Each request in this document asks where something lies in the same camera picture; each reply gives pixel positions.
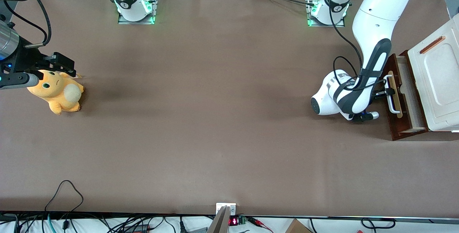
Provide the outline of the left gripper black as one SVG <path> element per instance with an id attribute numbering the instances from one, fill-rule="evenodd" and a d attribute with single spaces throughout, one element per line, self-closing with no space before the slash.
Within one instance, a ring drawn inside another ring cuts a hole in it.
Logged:
<path id="1" fill-rule="evenodd" d="M 372 101 L 376 99 L 386 98 L 386 96 L 394 95 L 395 91 L 392 88 L 385 88 L 381 91 L 372 91 Z"/>

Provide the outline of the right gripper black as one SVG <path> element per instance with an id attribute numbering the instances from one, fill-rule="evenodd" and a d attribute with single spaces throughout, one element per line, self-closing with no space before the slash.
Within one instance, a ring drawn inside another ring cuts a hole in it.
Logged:
<path id="1" fill-rule="evenodd" d="M 25 48 L 29 42 L 20 39 L 14 50 L 9 48 L 8 53 L 1 51 L 1 73 L 26 72 L 35 76 L 44 76 L 49 71 L 59 71 L 68 74 L 70 77 L 77 77 L 75 62 L 65 55 L 53 53 L 53 68 L 50 67 L 48 60 L 44 58 L 37 48 Z"/>

